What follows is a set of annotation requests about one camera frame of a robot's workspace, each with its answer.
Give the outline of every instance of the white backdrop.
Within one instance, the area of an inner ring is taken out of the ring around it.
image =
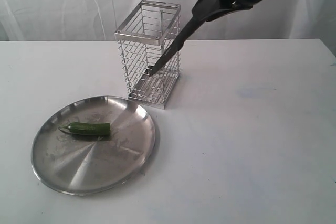
[[[114,40],[140,0],[0,0],[0,40]],[[182,25],[196,0],[182,6]],[[335,0],[264,0],[205,24],[191,39],[321,38],[336,53]]]

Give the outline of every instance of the wire cutlery holder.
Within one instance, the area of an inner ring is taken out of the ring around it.
[[[178,35],[180,10],[142,0],[115,32],[130,100],[164,109],[180,76],[180,53],[157,74],[148,72]]]

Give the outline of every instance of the white table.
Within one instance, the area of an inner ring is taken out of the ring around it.
[[[35,177],[39,127],[126,97],[116,42],[0,43],[0,223],[336,222],[336,58],[320,40],[188,41],[153,161],[88,197]]]

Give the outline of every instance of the round metal plate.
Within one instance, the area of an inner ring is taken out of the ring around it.
[[[70,122],[109,122],[111,135],[79,136],[58,130]],[[41,127],[31,164],[48,187],[88,195],[122,184],[138,172],[154,142],[154,123],[143,107],[117,97],[88,98],[61,109]]]

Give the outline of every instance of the green vegetable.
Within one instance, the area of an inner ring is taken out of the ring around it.
[[[69,123],[68,125],[62,125],[58,128],[64,133],[71,133],[77,135],[86,136],[106,136],[110,135],[109,123]]]

